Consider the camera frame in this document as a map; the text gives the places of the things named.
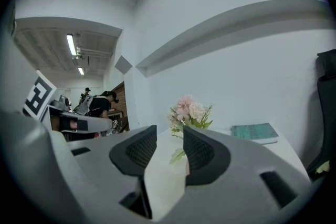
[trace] black chair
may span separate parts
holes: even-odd
[[[323,114],[324,134],[321,152],[307,168],[307,172],[313,180],[320,176],[315,171],[323,163],[329,161],[330,166],[332,166],[331,157],[336,142],[336,49],[320,53],[318,56],[325,69],[325,75],[319,78],[317,82]]]

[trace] brick wall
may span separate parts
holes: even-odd
[[[126,97],[125,97],[125,85],[120,86],[114,90],[117,94],[118,103],[112,102],[111,106],[114,109],[122,111],[122,116],[127,117]]]

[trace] man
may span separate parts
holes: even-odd
[[[108,111],[111,108],[111,103],[115,102],[117,94],[113,91],[106,91],[101,96],[92,97],[92,101],[89,104],[90,111],[87,113],[91,117],[99,117],[108,119]]]
[[[91,90],[89,89],[89,88],[85,88],[85,93],[83,94],[81,94],[80,95],[80,99],[79,99],[79,104],[82,104],[83,103],[83,101],[85,100],[85,98],[86,98],[86,96],[88,96],[89,95],[89,92],[90,92]]]

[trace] green leaf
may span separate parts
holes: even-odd
[[[185,123],[185,125],[187,125],[187,126],[190,126],[190,125],[191,125],[190,120],[187,120],[187,119],[184,120],[184,123]]]
[[[329,161],[323,163],[319,168],[316,169],[315,174],[321,174],[323,171],[324,172],[329,172],[330,170],[330,165]]]
[[[178,133],[181,131],[181,128],[177,127],[177,126],[172,126],[171,127],[171,131],[172,133]]]
[[[191,118],[191,124],[196,128],[200,128],[202,125],[197,121],[197,119]]]
[[[185,155],[185,152],[184,152],[183,148],[178,148],[172,154],[172,158],[171,158],[169,164],[174,164],[174,163],[178,162],[184,155]]]
[[[178,123],[177,123],[177,127],[180,128],[180,129],[183,129],[183,123],[180,122],[180,121],[178,121]]]
[[[208,127],[212,124],[212,121],[204,123],[203,129],[208,129]]]
[[[206,123],[207,120],[208,120],[208,116],[206,116],[201,123],[204,124],[204,123]]]
[[[206,112],[205,112],[205,114],[203,115],[203,117],[201,118],[201,120],[199,121],[200,123],[203,122],[205,116],[206,116]]]

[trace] person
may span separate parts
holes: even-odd
[[[81,95],[80,95],[80,99],[79,99],[79,104],[82,104],[83,103],[83,101],[85,100],[85,98],[89,95],[89,92],[90,92],[91,90],[89,89],[89,88],[85,88],[85,93],[82,93]]]
[[[108,119],[108,111],[111,108],[111,103],[116,101],[117,94],[113,91],[105,91],[98,97],[93,97],[90,104],[90,111],[88,116],[99,117],[102,115],[103,118]]]
[[[83,103],[78,105],[74,110],[74,114],[100,117],[108,119],[108,111],[111,107],[111,102],[116,102],[117,94],[113,91],[105,91],[97,97],[88,96]]]

